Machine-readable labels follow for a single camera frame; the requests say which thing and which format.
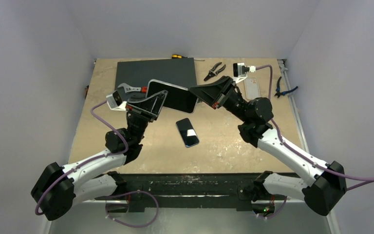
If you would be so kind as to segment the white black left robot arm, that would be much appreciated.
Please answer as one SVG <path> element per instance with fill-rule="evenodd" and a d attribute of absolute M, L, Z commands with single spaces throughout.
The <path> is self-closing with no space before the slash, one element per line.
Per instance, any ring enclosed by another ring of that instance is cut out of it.
<path fill-rule="evenodd" d="M 125 181 L 113 169 L 137 159 L 143 147 L 141 141 L 145 130 L 149 123 L 158 119 L 167 95 L 164 90 L 144 99 L 123 101 L 114 91 L 107 95 L 105 101 L 94 106 L 91 114 L 110 128 L 105 135 L 106 149 L 75 163 L 60 166 L 54 162 L 46 166 L 31 190 L 31 196 L 37 203 L 35 214 L 53 221 L 83 201 L 127 196 Z M 111 109 L 124 107 L 126 128 L 116 129 L 94 113 L 104 104 Z"/>

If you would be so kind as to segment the blue smartphone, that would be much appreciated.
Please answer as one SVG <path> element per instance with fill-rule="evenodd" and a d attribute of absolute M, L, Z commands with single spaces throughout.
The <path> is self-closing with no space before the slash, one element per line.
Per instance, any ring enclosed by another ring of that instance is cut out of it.
<path fill-rule="evenodd" d="M 199 144 L 199 138 L 194 130 L 189 118 L 184 118 L 176 122 L 176 127 L 180 133 L 185 147 L 189 148 Z"/>

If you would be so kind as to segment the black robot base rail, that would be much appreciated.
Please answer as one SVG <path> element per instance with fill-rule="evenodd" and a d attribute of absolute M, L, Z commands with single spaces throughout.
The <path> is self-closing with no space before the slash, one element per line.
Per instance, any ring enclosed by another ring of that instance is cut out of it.
<path fill-rule="evenodd" d="M 263 211 L 283 195 L 269 195 L 256 185 L 260 173 L 218 174 L 117 174 L 117 191 L 100 197 L 108 204 L 114 201 L 133 212 L 145 208 L 234 209 Z"/>

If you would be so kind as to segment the phone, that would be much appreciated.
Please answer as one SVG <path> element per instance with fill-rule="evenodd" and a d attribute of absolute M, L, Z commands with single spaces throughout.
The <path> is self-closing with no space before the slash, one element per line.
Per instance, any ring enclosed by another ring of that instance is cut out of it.
<path fill-rule="evenodd" d="M 243 82 L 247 100 L 253 100 L 261 97 L 259 83 L 256 78 L 246 78 Z"/>
<path fill-rule="evenodd" d="M 191 114 L 195 110 L 197 97 L 188 88 L 152 79 L 147 86 L 147 97 L 163 90 L 168 92 L 164 107 Z"/>

